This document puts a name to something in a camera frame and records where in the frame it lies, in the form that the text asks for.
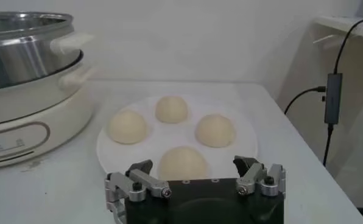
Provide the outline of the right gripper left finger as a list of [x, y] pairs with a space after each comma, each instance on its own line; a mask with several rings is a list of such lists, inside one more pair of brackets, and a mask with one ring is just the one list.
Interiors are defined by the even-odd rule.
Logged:
[[150, 176], [152, 168], [152, 160], [147, 159], [132, 164], [125, 173], [107, 174], [104, 180], [106, 207], [112, 212], [116, 223], [127, 222], [125, 206], [121, 200], [141, 203], [147, 198], [147, 194], [160, 199], [171, 198], [169, 183]]

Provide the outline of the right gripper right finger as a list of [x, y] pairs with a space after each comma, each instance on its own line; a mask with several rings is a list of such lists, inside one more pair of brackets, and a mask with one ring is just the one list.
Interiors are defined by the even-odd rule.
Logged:
[[281, 164], [272, 164], [267, 170], [263, 163], [255, 158], [235, 156], [239, 178], [236, 179], [236, 191], [245, 196], [258, 191], [265, 197], [286, 197], [286, 170]]

